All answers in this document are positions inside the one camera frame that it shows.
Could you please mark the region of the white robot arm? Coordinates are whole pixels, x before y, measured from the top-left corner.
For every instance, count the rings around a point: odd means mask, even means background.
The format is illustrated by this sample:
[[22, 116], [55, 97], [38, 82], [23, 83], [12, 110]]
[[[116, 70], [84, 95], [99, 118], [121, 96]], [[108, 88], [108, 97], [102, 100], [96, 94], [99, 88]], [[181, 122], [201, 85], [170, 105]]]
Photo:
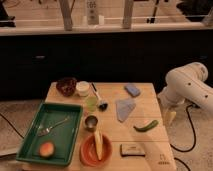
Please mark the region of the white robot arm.
[[207, 78], [207, 67], [200, 62], [174, 68], [166, 74], [166, 86], [157, 95], [165, 126], [169, 126], [176, 116], [173, 108], [185, 100], [213, 114], [213, 88], [205, 84]]

